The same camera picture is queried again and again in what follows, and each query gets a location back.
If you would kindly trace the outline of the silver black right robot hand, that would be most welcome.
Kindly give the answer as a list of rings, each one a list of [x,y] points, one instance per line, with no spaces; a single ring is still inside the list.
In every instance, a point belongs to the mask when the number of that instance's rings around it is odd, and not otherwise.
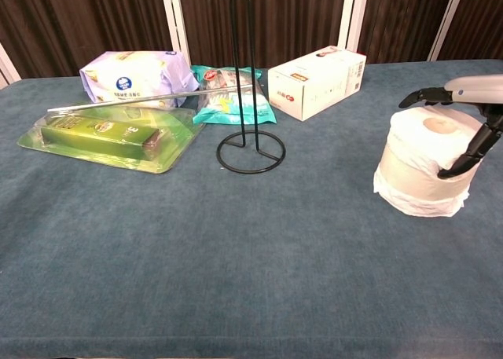
[[[503,135],[503,74],[452,79],[443,87],[413,91],[398,106],[408,108],[420,101],[425,101],[427,105],[470,104],[486,117],[486,122],[471,139],[465,153],[456,159],[451,168],[437,173],[440,179],[454,178],[471,170]]]

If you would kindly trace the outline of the white paper towel roll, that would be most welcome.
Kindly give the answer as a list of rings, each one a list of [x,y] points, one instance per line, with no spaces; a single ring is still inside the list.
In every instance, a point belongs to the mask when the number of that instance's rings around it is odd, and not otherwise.
[[[476,167],[449,179],[449,169],[463,154],[482,123],[451,108],[424,106],[396,112],[373,176],[373,191],[404,214],[452,217],[469,197]]]

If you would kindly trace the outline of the black metal paper holder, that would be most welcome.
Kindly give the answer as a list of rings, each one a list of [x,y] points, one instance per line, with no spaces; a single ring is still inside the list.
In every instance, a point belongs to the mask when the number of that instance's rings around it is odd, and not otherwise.
[[[230,15],[230,23],[231,23],[231,33],[232,33],[232,51],[233,51],[233,66],[235,68],[236,72],[236,77],[237,77],[237,96],[238,96],[238,104],[239,104],[239,111],[240,111],[240,132],[236,132],[234,134],[231,134],[227,137],[225,137],[221,142],[218,144],[218,147],[216,149],[216,158],[218,162],[227,170],[230,170],[234,173],[238,174],[263,174],[266,173],[267,171],[270,171],[274,169],[275,167],[279,166],[282,161],[286,157],[286,147],[284,142],[276,135],[266,132],[263,130],[259,130],[259,124],[258,124],[258,109],[257,109],[257,81],[256,81],[256,75],[255,75],[255,32],[254,32],[254,20],[253,20],[253,7],[252,7],[252,0],[245,0],[246,1],[246,6],[247,6],[247,11],[246,11],[246,18],[247,18],[247,28],[248,28],[248,50],[249,50],[249,56],[250,56],[250,67],[251,67],[251,90],[252,90],[252,103],[253,103],[253,117],[254,117],[254,129],[253,130],[246,130],[244,127],[244,109],[243,109],[243,99],[242,99],[242,90],[244,88],[243,85],[240,83],[240,75],[239,75],[239,50],[240,50],[240,44],[239,44],[239,36],[237,32],[237,14],[236,14],[236,4],[235,0],[229,0],[229,15]],[[273,160],[273,163],[269,165],[268,167],[256,169],[256,170],[246,170],[246,169],[240,169],[234,166],[229,165],[222,157],[222,149],[224,145],[230,145],[233,147],[238,147],[238,148],[245,148],[247,145],[246,141],[246,136],[248,134],[253,134],[254,139],[255,139],[255,151],[263,156],[266,157],[267,159]],[[269,137],[273,140],[275,140],[280,148],[281,148],[281,155],[280,156],[274,156],[272,154],[269,154],[268,152],[263,151],[260,148],[259,144],[259,138],[261,136]]]

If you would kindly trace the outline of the white cardboard product box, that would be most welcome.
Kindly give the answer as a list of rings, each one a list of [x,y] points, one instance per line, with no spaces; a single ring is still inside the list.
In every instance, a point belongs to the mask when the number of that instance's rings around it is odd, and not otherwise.
[[[299,121],[357,93],[366,56],[326,46],[268,70],[270,104]]]

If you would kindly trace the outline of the dark brown pleated curtain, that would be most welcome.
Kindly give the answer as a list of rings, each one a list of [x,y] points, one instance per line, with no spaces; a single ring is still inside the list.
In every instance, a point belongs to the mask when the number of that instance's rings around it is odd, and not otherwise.
[[[252,0],[255,61],[270,68],[336,44],[343,0]],[[449,0],[367,0],[370,64],[424,61]],[[228,0],[181,0],[194,64],[232,64]],[[170,50],[163,0],[0,0],[0,44],[22,78],[76,76],[106,51]],[[503,0],[460,0],[440,60],[503,60]]]

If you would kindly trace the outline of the teal plastic package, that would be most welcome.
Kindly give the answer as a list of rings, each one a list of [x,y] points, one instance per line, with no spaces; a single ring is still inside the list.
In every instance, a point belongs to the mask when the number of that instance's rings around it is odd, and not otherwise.
[[[233,67],[212,68],[193,65],[192,71],[200,88],[195,124],[252,125],[276,123],[276,117],[258,82],[260,70],[250,67],[235,71]]]

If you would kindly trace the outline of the blue table cloth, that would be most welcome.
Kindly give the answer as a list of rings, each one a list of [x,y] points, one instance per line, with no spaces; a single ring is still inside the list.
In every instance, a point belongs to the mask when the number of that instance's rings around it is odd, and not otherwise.
[[[503,60],[371,64],[305,122],[285,161],[222,169],[208,126],[165,174],[17,145],[79,79],[0,90],[0,359],[503,359],[503,140],[452,218],[373,193],[408,93]]]

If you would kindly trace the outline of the white blue pouch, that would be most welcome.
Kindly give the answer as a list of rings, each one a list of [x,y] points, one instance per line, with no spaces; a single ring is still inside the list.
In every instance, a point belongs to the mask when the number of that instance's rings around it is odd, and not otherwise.
[[[107,51],[79,70],[94,103],[188,93],[199,83],[182,53]]]

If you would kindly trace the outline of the green blister pack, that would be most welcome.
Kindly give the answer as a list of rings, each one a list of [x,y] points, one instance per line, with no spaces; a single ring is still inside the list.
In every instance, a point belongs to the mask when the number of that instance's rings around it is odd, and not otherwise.
[[[204,128],[193,121],[195,115],[193,109],[166,100],[49,112],[17,144],[111,167],[162,174]]]

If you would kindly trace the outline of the white metal frame post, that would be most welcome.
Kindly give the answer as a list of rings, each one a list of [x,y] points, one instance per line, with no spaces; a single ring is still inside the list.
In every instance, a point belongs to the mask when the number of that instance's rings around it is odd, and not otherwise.
[[[367,0],[343,0],[337,46],[358,51]]]
[[[191,65],[189,43],[186,35],[185,21],[181,0],[163,0],[173,50],[182,53],[187,64]]]
[[[20,80],[19,72],[0,43],[0,90]]]
[[[450,25],[453,22],[454,15],[457,11],[457,7],[459,6],[461,0],[449,0],[446,6],[446,10],[443,14],[441,23],[439,25],[439,29],[437,30],[435,40],[431,45],[431,49],[429,51],[427,61],[437,61],[439,53],[443,47],[446,36],[450,29]]]

